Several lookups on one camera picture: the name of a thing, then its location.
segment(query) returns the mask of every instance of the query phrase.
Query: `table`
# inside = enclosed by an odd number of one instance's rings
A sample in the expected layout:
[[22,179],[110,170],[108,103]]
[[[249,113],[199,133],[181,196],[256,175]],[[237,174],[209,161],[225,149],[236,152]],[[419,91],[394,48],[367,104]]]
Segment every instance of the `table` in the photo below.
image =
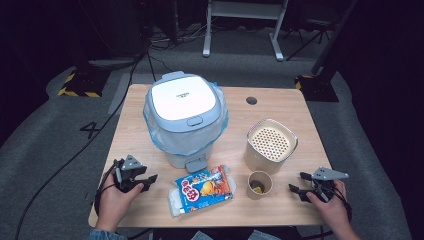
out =
[[212,16],[219,17],[238,17],[238,18],[256,18],[276,20],[273,33],[269,33],[272,47],[274,49],[277,61],[283,61],[283,54],[280,45],[277,42],[281,23],[284,19],[287,1],[283,4],[259,4],[244,2],[222,2],[209,0],[207,18],[206,18],[206,36],[203,44],[203,56],[209,57],[211,46],[211,26]]
[[[226,131],[214,143],[208,166],[226,164],[237,183],[234,198],[172,218],[168,205],[168,191],[175,188],[173,181],[188,174],[185,169],[172,167],[165,153],[150,139],[142,115],[145,95],[150,85],[130,86],[116,132],[106,160],[104,172],[114,159],[132,154],[147,166],[141,177],[158,174],[148,192],[140,194],[132,203],[120,227],[220,227],[220,226],[278,226],[321,225],[323,221],[310,203],[301,202],[290,192],[288,184],[310,188],[300,179],[299,172],[314,173],[319,166],[330,168],[322,142],[313,123],[302,93],[297,89],[222,87],[230,120]],[[255,97],[250,105],[247,97]],[[254,201],[247,197],[247,178],[251,171],[243,160],[249,129],[257,122],[271,118],[292,130],[299,138],[294,153],[272,175],[274,186],[268,196]],[[94,226],[97,215],[92,209],[89,224]]]

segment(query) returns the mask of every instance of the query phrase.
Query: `white lid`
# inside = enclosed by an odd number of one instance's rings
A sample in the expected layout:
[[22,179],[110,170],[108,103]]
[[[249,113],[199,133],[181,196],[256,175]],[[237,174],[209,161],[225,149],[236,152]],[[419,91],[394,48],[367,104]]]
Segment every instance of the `white lid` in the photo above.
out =
[[215,106],[215,95],[199,76],[166,81],[152,88],[157,114],[166,120],[180,120],[200,115]]

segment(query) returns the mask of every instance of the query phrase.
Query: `trash can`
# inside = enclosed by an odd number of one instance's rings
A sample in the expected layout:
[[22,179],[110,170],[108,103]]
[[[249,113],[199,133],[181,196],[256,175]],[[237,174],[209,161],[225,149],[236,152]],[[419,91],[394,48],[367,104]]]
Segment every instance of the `trash can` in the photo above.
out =
[[207,167],[213,143],[229,119],[222,90],[181,71],[163,75],[150,87],[143,116],[155,146],[172,166],[189,172]]

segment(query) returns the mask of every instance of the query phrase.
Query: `gray carpet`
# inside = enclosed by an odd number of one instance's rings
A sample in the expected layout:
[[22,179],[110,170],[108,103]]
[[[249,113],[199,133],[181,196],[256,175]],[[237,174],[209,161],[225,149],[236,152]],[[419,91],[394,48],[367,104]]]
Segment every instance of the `gray carpet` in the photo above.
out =
[[[201,75],[220,86],[294,88],[293,79],[297,75],[311,74],[323,45],[314,43],[292,61],[277,62],[268,39],[269,31],[214,34],[209,58],[202,57],[202,38],[170,50],[150,50],[152,57],[166,64],[165,67],[152,59],[156,78],[169,72],[169,68]],[[296,34],[279,41],[286,55],[300,46]],[[36,191],[87,144],[88,133],[79,129],[92,121],[97,123],[97,128],[106,123],[123,96],[130,73],[130,68],[113,71],[101,98],[58,96],[71,70],[51,80],[46,88],[49,101],[34,111],[0,149],[1,239],[14,238],[20,216]],[[137,66],[133,82],[153,82],[147,58]],[[333,168],[350,175],[345,182],[353,207],[353,227],[363,239],[411,239],[399,196],[358,122],[346,83],[337,74],[332,85],[339,103],[307,104]],[[19,239],[87,236],[90,203],[118,119],[119,114],[111,116],[98,137],[35,198]],[[141,230],[119,231],[131,236]],[[300,226],[299,230],[306,236],[318,233],[319,227]]]

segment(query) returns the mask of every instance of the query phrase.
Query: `blue snack package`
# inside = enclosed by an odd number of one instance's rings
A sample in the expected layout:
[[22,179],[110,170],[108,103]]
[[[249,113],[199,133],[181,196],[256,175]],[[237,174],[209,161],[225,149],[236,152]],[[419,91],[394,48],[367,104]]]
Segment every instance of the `blue snack package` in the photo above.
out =
[[195,172],[175,180],[170,191],[171,213],[178,216],[233,198],[235,182],[223,165]]

